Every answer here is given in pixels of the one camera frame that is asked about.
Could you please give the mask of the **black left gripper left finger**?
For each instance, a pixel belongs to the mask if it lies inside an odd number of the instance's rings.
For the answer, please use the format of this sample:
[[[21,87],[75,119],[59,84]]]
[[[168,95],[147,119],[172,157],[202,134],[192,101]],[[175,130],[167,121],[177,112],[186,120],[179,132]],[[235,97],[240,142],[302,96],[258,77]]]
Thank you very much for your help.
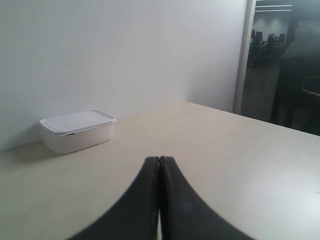
[[[156,240],[160,158],[147,157],[119,200],[71,240]]]

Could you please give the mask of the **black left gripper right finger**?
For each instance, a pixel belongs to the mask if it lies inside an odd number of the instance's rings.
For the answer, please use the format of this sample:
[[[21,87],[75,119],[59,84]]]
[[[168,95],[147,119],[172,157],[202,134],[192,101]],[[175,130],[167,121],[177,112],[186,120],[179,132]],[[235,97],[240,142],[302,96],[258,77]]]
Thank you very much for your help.
[[[159,159],[158,207],[164,240],[250,240],[194,191],[175,159]]]

